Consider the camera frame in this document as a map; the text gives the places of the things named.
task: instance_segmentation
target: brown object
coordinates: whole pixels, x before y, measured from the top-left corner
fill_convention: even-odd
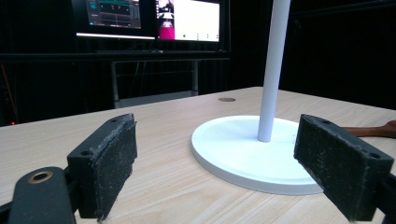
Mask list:
[[[345,127],[345,130],[355,134],[358,137],[388,137],[396,138],[396,120],[391,120],[384,126],[380,127],[367,127],[367,128],[356,128],[356,127]]]

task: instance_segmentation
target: computer monitor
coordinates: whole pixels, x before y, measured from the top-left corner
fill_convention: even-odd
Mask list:
[[[219,42],[219,0],[156,0],[159,40]]]
[[[78,37],[155,39],[153,0],[72,0]]]

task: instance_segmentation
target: white pole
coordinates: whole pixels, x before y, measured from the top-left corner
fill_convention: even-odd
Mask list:
[[[274,0],[262,92],[262,112],[257,137],[262,142],[271,141],[289,9],[290,0]]]

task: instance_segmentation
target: desk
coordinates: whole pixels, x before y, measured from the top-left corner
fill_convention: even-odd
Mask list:
[[[109,223],[348,223],[324,194],[243,189],[213,176],[192,156],[191,135],[199,125],[259,115],[261,98],[262,88],[256,87],[0,128],[0,204],[12,200],[20,177],[44,166],[66,167],[66,155],[103,122],[134,113],[138,157]],[[340,126],[380,126],[396,119],[394,110],[279,91],[277,118],[298,122],[303,113]],[[395,139],[363,139],[396,157]],[[374,223],[383,216],[377,210]],[[78,223],[96,220],[78,217]]]

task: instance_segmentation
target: cable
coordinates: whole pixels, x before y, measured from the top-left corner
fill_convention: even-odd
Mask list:
[[[8,84],[6,69],[4,68],[3,64],[1,64],[1,70],[3,71],[4,80],[6,81],[9,99],[11,100],[12,110],[14,111],[14,114],[17,115],[17,108],[15,107],[15,104],[14,104],[14,100],[13,100],[12,93],[11,93],[11,88],[9,87],[9,84]]]

